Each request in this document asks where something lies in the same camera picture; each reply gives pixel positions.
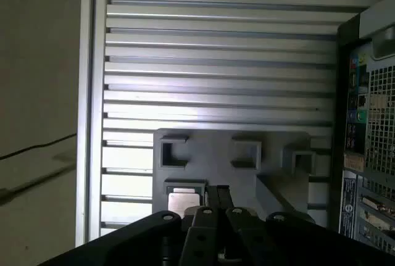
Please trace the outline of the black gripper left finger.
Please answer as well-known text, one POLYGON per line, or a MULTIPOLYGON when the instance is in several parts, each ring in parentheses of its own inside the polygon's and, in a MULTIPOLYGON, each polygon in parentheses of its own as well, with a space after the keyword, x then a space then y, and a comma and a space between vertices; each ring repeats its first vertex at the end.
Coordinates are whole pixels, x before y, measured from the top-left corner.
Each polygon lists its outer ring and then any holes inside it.
POLYGON ((163 210, 44 262, 45 265, 215 265, 218 186, 184 217, 163 210))

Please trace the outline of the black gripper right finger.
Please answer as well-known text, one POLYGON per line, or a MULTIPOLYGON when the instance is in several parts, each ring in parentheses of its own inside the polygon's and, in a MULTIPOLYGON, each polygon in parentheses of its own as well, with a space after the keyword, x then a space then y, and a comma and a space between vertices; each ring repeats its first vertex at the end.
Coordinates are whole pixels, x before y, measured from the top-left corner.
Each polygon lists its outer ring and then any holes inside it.
POLYGON ((244 265, 394 265, 394 256, 318 226, 300 215, 275 212, 265 220, 235 207, 227 185, 220 203, 244 265))

